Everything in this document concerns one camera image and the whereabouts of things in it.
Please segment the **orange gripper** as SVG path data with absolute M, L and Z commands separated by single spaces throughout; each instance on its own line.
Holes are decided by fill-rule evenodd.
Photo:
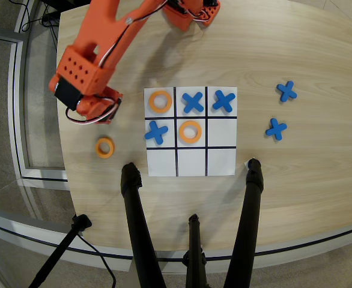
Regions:
M 85 120 L 75 120 L 77 124 L 109 124 L 123 99 L 116 90 L 106 87 L 100 95 L 84 96 L 77 104 L 76 112 Z

